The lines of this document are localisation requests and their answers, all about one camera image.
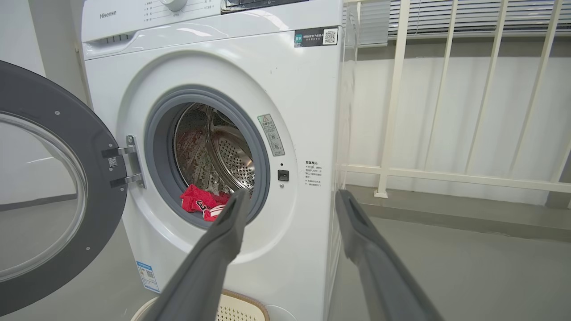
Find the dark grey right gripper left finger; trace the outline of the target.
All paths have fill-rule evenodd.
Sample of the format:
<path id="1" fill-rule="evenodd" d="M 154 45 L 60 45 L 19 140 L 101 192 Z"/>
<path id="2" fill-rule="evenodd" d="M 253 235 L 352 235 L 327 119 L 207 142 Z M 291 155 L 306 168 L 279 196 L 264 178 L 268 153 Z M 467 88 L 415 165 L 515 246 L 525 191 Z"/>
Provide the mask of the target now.
<path id="1" fill-rule="evenodd" d="M 228 265 L 241 250 L 250 195 L 233 193 L 218 219 L 181 263 L 144 321 L 214 321 Z"/>

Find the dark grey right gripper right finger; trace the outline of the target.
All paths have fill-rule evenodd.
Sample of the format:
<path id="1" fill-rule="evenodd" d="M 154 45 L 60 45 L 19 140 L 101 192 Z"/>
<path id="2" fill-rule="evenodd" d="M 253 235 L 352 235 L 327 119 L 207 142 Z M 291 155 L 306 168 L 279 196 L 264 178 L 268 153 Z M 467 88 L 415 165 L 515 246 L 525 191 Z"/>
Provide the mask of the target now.
<path id="1" fill-rule="evenodd" d="M 335 193 L 344 254 L 358 269 L 373 321 L 441 321 L 443 317 L 352 193 Z"/>

